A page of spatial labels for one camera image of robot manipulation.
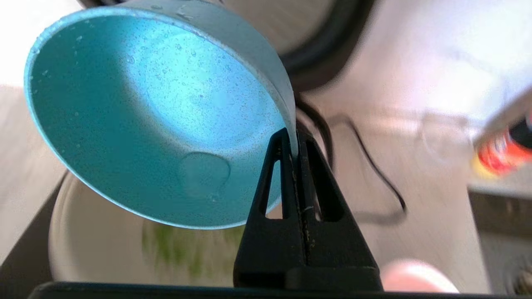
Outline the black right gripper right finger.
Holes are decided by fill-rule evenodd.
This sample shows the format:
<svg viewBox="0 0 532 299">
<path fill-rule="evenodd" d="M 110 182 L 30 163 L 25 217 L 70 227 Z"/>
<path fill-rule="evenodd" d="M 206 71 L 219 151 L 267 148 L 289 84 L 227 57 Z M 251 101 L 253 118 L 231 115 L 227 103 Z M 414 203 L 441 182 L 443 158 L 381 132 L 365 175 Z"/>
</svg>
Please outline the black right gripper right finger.
<svg viewBox="0 0 532 299">
<path fill-rule="evenodd" d="M 382 291 L 378 265 L 349 211 L 317 142 L 298 134 L 298 212 L 303 265 L 291 269 L 291 288 Z"/>
</svg>

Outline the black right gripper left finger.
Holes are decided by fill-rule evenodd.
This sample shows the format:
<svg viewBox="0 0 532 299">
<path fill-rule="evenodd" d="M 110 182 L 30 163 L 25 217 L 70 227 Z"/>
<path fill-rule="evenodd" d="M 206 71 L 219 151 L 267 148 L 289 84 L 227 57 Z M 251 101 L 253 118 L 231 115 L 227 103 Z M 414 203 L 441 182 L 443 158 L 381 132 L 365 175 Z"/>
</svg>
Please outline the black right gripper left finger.
<svg viewBox="0 0 532 299">
<path fill-rule="evenodd" d="M 281 180 L 282 218 L 266 217 L 274 176 Z M 294 163 L 287 129 L 272 135 L 241 244 L 234 262 L 234 287 L 286 288 L 290 270 L 305 263 Z"/>
</svg>

